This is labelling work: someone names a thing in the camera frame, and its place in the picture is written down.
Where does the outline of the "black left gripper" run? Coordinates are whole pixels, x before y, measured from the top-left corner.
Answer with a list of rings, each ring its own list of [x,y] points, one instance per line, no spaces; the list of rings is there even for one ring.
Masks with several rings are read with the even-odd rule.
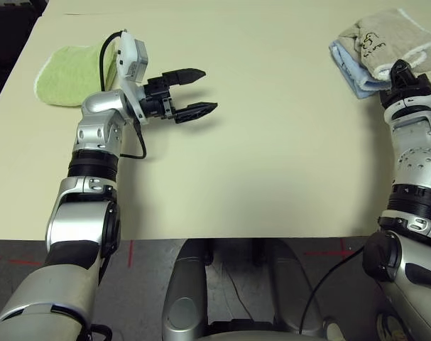
[[[170,96],[170,86],[191,84],[205,75],[203,70],[185,68],[148,79],[143,86],[145,97],[139,102],[145,118],[174,119],[176,124],[183,124],[213,112],[218,107],[216,102],[198,102],[175,111]]]

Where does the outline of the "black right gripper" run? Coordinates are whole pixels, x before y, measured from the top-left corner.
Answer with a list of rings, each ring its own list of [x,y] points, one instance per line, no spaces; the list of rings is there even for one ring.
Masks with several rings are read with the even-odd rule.
[[[405,60],[397,60],[390,71],[391,88],[381,90],[379,97],[383,107],[408,97],[431,95],[431,81],[426,74],[414,76],[410,64]]]

